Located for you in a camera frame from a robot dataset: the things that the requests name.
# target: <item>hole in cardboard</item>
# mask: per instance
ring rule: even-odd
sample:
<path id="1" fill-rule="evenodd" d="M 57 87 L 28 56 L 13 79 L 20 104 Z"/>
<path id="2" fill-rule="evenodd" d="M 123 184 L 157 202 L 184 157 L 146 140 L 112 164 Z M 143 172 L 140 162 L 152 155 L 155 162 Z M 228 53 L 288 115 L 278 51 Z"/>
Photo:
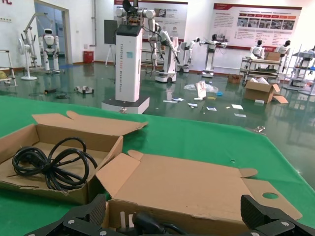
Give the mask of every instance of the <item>hole in cardboard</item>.
<path id="1" fill-rule="evenodd" d="M 264 193 L 262 194 L 262 196 L 264 198 L 268 198 L 268 199 L 277 199 L 279 196 L 275 193 Z"/>

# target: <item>small box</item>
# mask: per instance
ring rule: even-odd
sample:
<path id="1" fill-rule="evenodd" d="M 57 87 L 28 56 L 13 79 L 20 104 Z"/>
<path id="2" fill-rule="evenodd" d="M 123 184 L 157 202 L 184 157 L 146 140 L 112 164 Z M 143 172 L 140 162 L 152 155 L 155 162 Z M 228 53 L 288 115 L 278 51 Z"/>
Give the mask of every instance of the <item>small box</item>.
<path id="1" fill-rule="evenodd" d="M 245 89 L 246 91 L 244 98 L 249 100 L 262 100 L 265 103 L 269 103 L 271 102 L 272 98 L 275 98 L 280 103 L 288 103 L 288 101 L 283 96 L 274 96 L 275 92 L 280 92 L 280 88 L 277 84 L 266 85 L 247 81 Z"/>
<path id="2" fill-rule="evenodd" d="M 265 53 L 265 60 L 280 61 L 280 53 Z"/>
<path id="3" fill-rule="evenodd" d="M 28 125 L 0 138 L 0 188 L 77 204 L 86 204 L 104 191 L 95 178 L 96 172 L 122 152 L 122 135 L 147 124 L 82 116 L 70 111 L 67 112 L 67 117 L 61 114 L 43 114 L 33 115 L 33 118 L 37 121 L 37 125 Z M 48 156 L 56 143 L 68 137 L 81 138 L 87 146 L 86 152 L 98 164 L 96 170 L 91 163 L 89 164 L 88 181 L 82 188 L 68 192 L 56 191 L 47 187 L 43 174 L 32 177 L 16 175 L 12 166 L 12 157 L 21 147 L 37 147 Z M 53 158 L 62 150 L 71 147 L 80 149 L 82 146 L 77 141 L 69 140 L 56 149 Z M 76 154 L 69 155 L 64 161 L 75 157 Z M 80 176 L 84 174 L 84 165 L 79 162 L 64 165 L 63 168 Z"/>
<path id="4" fill-rule="evenodd" d="M 228 74 L 227 76 L 227 82 L 231 84 L 239 84 L 241 82 L 241 79 L 243 78 L 242 75 L 232 75 Z"/>
<path id="5" fill-rule="evenodd" d="M 255 169 L 237 169 L 130 150 L 100 169 L 96 176 L 110 193 L 105 227 L 121 226 L 120 212 L 145 212 L 160 223 L 173 223 L 190 234 L 235 236 L 247 232 L 241 196 L 283 210 L 294 219 L 301 213 L 269 182 L 249 179 Z M 263 197 L 274 193 L 276 199 Z"/>

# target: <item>doorway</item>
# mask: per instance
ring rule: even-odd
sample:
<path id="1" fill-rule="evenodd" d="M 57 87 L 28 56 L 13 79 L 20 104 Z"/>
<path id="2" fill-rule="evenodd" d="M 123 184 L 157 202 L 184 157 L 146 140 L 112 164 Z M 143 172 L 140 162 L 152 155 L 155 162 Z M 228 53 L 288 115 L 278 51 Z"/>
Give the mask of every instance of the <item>doorway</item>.
<path id="1" fill-rule="evenodd" d="M 37 21 L 38 36 L 44 35 L 44 29 L 51 29 L 53 36 L 59 37 L 59 66 L 72 63 L 70 49 L 70 35 L 67 25 L 69 25 L 69 11 L 50 4 L 34 1 L 35 13 L 47 13 L 47 17 L 39 16 Z"/>

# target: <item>red trash can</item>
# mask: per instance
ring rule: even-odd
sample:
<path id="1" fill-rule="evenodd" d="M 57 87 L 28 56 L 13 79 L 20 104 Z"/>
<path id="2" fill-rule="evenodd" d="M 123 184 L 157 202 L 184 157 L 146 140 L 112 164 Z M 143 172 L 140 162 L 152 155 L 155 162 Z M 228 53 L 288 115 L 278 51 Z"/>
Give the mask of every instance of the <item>red trash can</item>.
<path id="1" fill-rule="evenodd" d="M 94 52 L 83 51 L 83 63 L 93 63 L 93 62 L 94 62 Z"/>

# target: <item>plastic bag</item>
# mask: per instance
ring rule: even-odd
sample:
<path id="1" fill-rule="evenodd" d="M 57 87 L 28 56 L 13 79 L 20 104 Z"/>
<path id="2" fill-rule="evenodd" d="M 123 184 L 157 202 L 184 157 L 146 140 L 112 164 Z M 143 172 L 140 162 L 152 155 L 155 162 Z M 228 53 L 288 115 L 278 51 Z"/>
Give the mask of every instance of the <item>plastic bag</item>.
<path id="1" fill-rule="evenodd" d="M 186 85 L 184 89 L 191 90 L 191 91 L 196 91 L 195 85 Z M 217 93 L 219 89 L 217 87 L 214 87 L 212 85 L 206 84 L 206 92 L 215 92 Z"/>

